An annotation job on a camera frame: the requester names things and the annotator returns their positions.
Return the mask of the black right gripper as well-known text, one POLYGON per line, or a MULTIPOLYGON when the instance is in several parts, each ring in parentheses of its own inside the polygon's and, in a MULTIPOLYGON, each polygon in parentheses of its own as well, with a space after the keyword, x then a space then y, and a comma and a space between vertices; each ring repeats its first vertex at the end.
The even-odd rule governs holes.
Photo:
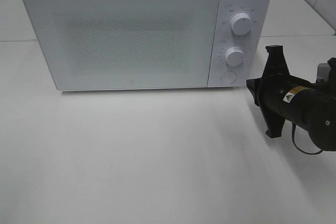
POLYGON ((268 59, 256 79, 256 105, 263 114, 270 138, 281 137, 286 120, 299 127, 320 126, 320 91, 290 76, 283 46, 266 46, 268 59))

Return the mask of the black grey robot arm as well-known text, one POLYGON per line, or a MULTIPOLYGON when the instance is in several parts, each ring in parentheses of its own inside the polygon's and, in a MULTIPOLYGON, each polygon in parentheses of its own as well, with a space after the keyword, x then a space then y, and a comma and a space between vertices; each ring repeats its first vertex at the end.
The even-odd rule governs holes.
POLYGON ((281 137, 288 120, 306 130, 321 151, 335 151, 335 58, 327 62, 328 79, 311 83, 289 73, 282 46, 266 50, 262 76, 246 82, 263 114, 266 134, 281 137))

